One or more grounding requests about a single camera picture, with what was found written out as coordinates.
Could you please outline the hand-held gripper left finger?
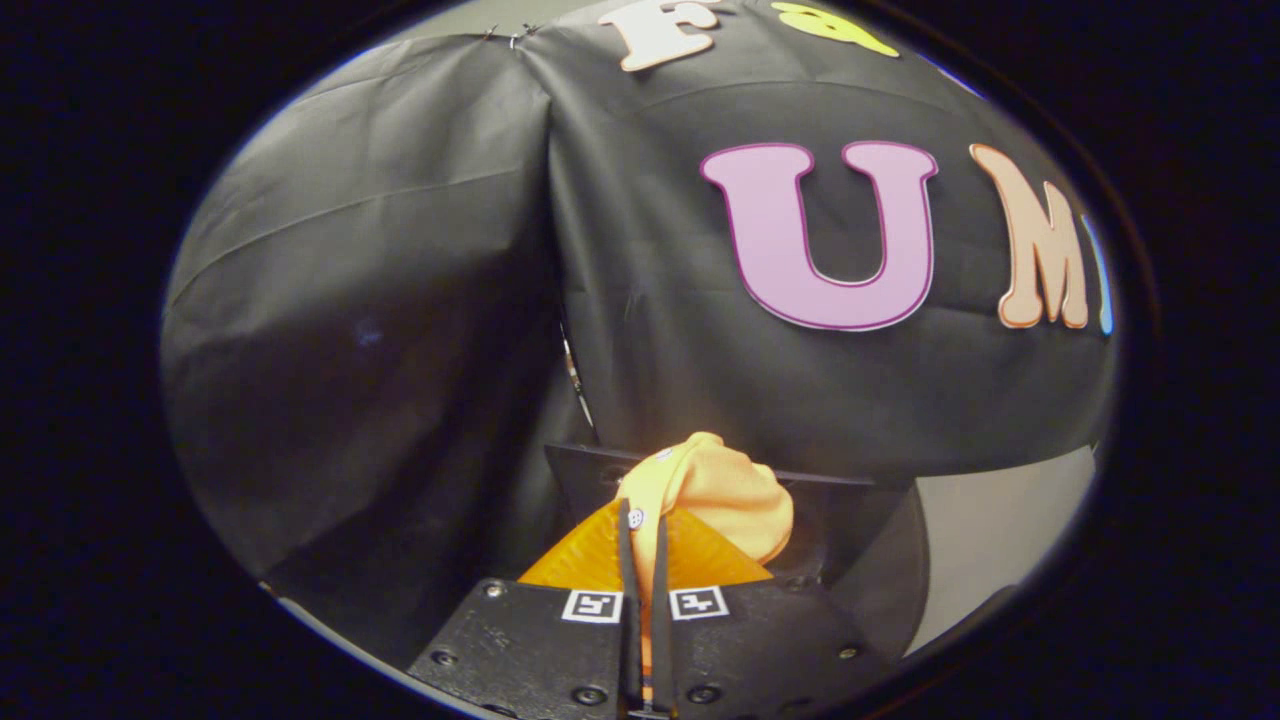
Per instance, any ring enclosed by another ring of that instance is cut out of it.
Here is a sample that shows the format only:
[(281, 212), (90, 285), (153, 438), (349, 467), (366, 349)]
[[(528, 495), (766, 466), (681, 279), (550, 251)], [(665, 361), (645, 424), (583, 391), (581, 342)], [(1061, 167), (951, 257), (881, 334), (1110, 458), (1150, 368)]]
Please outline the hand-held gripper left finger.
[(628, 502), (571, 532), (573, 559), (612, 575), (548, 585), (485, 578), (410, 665), (408, 674), (475, 716), (626, 719), (643, 708), (641, 601)]

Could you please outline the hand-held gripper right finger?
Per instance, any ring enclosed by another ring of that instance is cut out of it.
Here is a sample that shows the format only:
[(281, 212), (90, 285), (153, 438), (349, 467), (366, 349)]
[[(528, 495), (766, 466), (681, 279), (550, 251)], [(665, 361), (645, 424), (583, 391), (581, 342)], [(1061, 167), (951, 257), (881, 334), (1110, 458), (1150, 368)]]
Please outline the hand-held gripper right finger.
[(771, 577), (691, 514), (660, 521), (652, 703), (672, 719), (818, 719), (891, 669), (814, 577)]

